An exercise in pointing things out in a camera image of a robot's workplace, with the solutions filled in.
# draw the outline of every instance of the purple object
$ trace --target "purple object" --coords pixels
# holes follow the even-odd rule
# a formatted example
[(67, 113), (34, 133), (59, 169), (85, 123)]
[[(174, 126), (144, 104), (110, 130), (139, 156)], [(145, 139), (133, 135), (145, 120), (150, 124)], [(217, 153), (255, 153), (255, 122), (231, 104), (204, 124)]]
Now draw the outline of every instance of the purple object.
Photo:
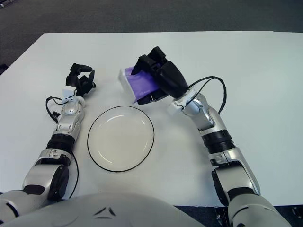
[(136, 101), (159, 89), (151, 74), (140, 71), (136, 75), (132, 75), (132, 70), (133, 67), (125, 69), (125, 75), (136, 97)]

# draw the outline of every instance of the black cable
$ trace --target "black cable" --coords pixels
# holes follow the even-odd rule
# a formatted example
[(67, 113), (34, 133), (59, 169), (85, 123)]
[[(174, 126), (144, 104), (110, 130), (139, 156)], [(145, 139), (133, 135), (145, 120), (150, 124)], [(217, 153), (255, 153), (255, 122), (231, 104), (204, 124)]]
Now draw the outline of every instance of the black cable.
[(204, 77), (202, 79), (197, 80), (196, 82), (192, 83), (191, 85), (188, 86), (188, 89), (190, 89), (192, 86), (196, 85), (197, 83), (200, 83), (203, 80), (209, 79), (207, 82), (205, 82), (205, 84), (201, 87), (201, 89), (199, 90), (199, 92), (202, 90), (202, 88), (212, 79), (217, 79), (221, 82), (222, 86), (223, 86), (223, 101), (222, 104), (220, 106), (220, 109), (218, 111), (218, 113), (220, 114), (221, 111), (223, 110), (223, 108), (225, 107), (226, 104), (226, 99), (227, 99), (227, 92), (226, 92), (226, 86), (224, 81), (220, 78), (220, 77), (215, 77), (215, 76), (209, 76), (209, 77)]
[(192, 97), (192, 99), (186, 104), (186, 105), (188, 105), (190, 102), (192, 102), (196, 97), (197, 97), (197, 95), (202, 91), (202, 89), (205, 87), (205, 85), (209, 82), (209, 81), (211, 81), (213, 78), (211, 78), (211, 79), (209, 79), (207, 82), (205, 82), (204, 84), (203, 84), (203, 86), (200, 88), (200, 90), (195, 94), (195, 96), (194, 97)]
[(74, 189), (72, 190), (71, 192), (71, 195), (69, 196), (69, 199), (72, 197), (72, 195), (74, 194), (75, 190), (76, 190), (76, 187), (77, 187), (77, 184), (78, 184), (78, 179), (79, 179), (79, 166), (78, 166), (78, 162), (77, 162), (77, 159), (74, 155), (74, 153), (72, 152), (71, 155), (74, 157), (75, 159), (75, 163), (76, 163), (76, 167), (77, 167), (77, 179), (76, 179), (76, 183), (75, 183), (75, 186), (74, 186)]

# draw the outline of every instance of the white table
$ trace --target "white table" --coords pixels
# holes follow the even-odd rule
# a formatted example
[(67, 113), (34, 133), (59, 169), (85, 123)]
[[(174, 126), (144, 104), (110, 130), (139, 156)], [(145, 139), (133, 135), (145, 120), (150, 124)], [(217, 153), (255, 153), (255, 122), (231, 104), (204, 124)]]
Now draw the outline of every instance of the white table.
[[(97, 89), (85, 97), (86, 116), (74, 149), (80, 166), (75, 195), (123, 191), (173, 205), (221, 205), (194, 124), (166, 112), (171, 98), (138, 107), (155, 128), (151, 153), (138, 167), (111, 173), (89, 156), (86, 140), (95, 118), (110, 107), (129, 105), (119, 69), (133, 66), (157, 45), (188, 83), (210, 75), (224, 79), (228, 97), (221, 115), (262, 195), (274, 205), (302, 204), (303, 34), (274, 32), (44, 34), (0, 76), (0, 192), (20, 189), (46, 147), (55, 124), (45, 99), (61, 96), (76, 62), (93, 67)], [(220, 106), (218, 82), (203, 93), (214, 108)], [(66, 194), (75, 176), (73, 164)]]

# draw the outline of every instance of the gray carpet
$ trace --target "gray carpet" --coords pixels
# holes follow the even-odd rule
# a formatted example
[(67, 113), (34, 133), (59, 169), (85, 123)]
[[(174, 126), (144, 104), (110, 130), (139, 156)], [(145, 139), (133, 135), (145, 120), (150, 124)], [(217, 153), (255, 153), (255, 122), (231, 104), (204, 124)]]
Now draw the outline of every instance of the gray carpet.
[(0, 9), (0, 63), (43, 33), (303, 32), (303, 0), (17, 0)]

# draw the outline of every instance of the robot forearm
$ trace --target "robot forearm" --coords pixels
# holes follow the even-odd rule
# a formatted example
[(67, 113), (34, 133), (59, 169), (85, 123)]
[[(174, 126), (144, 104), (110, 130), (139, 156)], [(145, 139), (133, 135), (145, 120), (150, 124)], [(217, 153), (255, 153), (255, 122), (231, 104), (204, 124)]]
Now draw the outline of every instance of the robot forearm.
[(229, 206), (233, 226), (289, 226), (263, 197), (240, 149), (232, 141), (220, 115), (198, 94), (182, 112), (196, 124), (215, 167), (212, 177), (220, 202)]

